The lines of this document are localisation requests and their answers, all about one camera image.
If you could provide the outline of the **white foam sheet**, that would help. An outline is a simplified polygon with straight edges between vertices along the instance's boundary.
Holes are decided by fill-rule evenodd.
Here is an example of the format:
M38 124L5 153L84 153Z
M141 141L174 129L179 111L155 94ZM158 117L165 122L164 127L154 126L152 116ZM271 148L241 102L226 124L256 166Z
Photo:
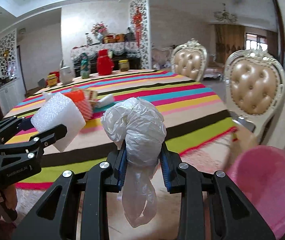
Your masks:
M54 144L59 152L63 152L85 126L85 119L70 98L56 93L32 116L31 124L38 132L63 124L67 129L66 136Z

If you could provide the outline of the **white tissue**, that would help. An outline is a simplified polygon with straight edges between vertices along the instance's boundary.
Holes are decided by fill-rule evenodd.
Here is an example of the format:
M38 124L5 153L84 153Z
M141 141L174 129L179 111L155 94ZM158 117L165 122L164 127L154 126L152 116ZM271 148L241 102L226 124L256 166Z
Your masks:
M52 98L53 94L51 92L42 92L42 96L44 97L45 101L47 102Z

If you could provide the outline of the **pink orange foam net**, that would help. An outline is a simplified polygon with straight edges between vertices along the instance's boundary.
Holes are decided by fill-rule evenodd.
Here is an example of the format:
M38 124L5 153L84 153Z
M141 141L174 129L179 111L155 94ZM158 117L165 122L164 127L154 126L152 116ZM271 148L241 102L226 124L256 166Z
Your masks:
M65 96L70 98L76 107L79 109L85 121L88 121L93 116L93 108L89 100L85 97L85 94L81 90L73 90L64 93Z

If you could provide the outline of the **white plastic bag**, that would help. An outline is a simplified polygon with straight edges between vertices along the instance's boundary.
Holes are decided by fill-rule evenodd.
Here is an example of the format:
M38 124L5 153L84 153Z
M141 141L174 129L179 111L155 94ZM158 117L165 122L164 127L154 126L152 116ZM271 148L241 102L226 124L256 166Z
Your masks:
M105 111L101 124L118 147L126 145L127 170L122 205L132 228L149 223L157 213L157 194L151 183L166 137L164 117L141 98L129 98Z

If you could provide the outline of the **beige medicine box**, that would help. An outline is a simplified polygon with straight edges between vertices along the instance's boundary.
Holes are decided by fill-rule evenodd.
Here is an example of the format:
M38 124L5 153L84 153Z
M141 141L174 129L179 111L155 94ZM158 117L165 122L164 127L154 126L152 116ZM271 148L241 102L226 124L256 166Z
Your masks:
M91 103L91 105L93 107L96 105L97 95L98 95L97 91L91 89L83 89L76 86L71 87L71 90L72 91L81 90L84 93L85 98Z

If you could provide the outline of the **striped colourful tablecloth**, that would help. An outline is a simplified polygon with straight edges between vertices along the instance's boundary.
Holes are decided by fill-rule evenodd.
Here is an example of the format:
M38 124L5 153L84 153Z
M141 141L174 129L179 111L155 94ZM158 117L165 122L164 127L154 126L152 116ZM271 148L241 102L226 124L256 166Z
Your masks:
M236 127L220 97L202 83L163 70L130 70L76 80L50 92L68 93L74 88L94 90L99 99L112 95L114 101L94 109L63 152L46 148L42 171L17 183L18 188L45 190L65 170L89 170L104 161L128 132L141 128L147 114L164 122L167 148L185 162L207 173L226 166Z

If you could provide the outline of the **pink plastic basin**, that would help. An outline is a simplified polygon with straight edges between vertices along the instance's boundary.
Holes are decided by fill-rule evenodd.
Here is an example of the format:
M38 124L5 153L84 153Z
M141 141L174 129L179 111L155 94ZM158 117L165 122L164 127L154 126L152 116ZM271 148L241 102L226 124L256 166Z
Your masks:
M285 235L285 151L259 145L240 156L227 171L251 201L276 239Z

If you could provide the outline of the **yellow lid jar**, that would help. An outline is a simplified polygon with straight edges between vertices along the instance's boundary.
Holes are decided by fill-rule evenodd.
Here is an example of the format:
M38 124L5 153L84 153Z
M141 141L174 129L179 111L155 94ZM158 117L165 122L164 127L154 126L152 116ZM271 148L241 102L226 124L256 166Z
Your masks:
M57 77L55 77L55 75L48 75L46 83L49 87L56 86L58 83Z

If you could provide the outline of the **red gift bag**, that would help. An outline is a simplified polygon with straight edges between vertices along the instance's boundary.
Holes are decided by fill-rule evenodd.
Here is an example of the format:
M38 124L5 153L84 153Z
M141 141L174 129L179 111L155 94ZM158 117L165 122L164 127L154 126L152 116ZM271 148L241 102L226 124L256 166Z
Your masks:
M59 80L59 71L49 72L49 75L55 75L55 77L57 77L57 80Z

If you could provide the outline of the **white ceramic teapot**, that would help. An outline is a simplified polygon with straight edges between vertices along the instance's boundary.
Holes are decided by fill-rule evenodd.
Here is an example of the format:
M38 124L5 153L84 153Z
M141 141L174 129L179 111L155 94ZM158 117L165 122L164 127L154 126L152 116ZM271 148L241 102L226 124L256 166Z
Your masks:
M74 72L69 66L62 67L59 70L59 80L63 85L72 83L74 77Z

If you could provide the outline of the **teal floral vase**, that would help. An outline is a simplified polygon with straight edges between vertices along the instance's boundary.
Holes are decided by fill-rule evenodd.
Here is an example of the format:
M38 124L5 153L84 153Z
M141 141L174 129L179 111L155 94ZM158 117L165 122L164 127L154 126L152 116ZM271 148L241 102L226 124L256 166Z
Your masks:
M82 79L87 79L90 76L90 64L86 53L81 54L81 70L80 75Z

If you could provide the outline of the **red thermos jug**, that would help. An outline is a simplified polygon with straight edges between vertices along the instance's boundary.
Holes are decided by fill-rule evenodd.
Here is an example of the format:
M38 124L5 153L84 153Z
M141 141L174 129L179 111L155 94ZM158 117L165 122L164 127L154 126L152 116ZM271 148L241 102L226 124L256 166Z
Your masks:
M99 75L110 75L113 71L114 63L108 56L108 50L102 49L98 52L97 58L97 72Z

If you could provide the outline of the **glass jar brown contents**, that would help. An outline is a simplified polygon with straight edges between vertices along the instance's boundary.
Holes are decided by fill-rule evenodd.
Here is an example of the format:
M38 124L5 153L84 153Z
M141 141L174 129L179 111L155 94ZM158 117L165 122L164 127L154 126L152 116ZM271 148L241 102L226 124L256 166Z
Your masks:
M119 70L121 72L126 72L130 69L129 61L127 59L119 61Z

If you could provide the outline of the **flower bouquet in vase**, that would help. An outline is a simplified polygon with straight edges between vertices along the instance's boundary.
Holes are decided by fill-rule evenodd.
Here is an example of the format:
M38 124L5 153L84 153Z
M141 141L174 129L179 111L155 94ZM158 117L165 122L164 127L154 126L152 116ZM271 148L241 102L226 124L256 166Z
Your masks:
M102 43L106 31L107 31L107 26L103 22L95 23L91 29L91 33L96 37L96 39L100 43Z

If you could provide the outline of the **piano with lace cover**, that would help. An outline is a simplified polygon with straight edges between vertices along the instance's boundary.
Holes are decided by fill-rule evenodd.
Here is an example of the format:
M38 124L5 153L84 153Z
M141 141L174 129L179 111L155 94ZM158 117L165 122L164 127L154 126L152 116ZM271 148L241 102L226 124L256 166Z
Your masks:
M140 68L141 56L135 41L125 41L106 44L93 44L90 46L75 47L71 50L71 60L76 69L80 69L86 55L91 74L97 72L97 61L100 51L104 50L114 64L114 70L119 69L119 61L128 60L130 69Z

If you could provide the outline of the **near beige tufted chair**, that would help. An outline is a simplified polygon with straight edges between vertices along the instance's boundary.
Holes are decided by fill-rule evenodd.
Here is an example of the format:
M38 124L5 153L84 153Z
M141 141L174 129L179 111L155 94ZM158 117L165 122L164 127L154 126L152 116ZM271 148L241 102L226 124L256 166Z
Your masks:
M238 50L224 68L226 106L235 122L261 142L267 123L285 96L285 71L262 49Z

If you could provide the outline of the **beige tufted chair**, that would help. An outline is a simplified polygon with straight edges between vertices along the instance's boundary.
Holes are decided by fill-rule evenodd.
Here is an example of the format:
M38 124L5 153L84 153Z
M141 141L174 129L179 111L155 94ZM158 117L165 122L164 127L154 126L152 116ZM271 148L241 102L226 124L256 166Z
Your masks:
M285 71L262 49L238 50L224 68L226 106L235 122L261 142L267 123L285 96Z
M202 81L207 63L207 49L194 38L172 51L172 71L195 81Z

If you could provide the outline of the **far beige tufted chair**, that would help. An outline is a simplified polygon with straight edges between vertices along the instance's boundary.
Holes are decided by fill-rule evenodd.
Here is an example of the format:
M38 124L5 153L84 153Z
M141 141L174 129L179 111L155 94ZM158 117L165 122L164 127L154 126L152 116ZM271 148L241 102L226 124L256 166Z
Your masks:
M172 51L172 71L195 81L202 81L207 63L207 49L194 38Z

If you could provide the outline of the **red chinese knot ornament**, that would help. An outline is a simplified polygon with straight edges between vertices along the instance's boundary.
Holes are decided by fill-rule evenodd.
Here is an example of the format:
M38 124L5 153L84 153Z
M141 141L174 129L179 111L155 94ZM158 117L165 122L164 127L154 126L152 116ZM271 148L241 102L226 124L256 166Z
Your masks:
M136 7L136 11L135 11L135 14L133 16L133 23L134 23L134 27L135 27L137 46L138 46L138 48L140 48L141 32L142 32L142 13L141 13L139 7Z

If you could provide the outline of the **brown curtains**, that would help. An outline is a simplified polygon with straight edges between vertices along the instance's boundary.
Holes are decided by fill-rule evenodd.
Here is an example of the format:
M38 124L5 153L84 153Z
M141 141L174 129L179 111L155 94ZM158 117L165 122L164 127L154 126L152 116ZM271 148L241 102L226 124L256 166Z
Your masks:
M225 63L227 58L238 50L244 50L245 26L215 24L216 61Z

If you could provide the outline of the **chandelier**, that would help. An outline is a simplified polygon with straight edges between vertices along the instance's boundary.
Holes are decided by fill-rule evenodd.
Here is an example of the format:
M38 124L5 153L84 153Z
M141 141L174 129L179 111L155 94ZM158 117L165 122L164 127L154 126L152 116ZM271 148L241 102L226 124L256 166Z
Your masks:
M215 11L213 13L215 20L218 22L226 22L226 23L236 23L238 21L238 17L235 14L231 14L226 9L226 4L223 3L223 9L220 11Z

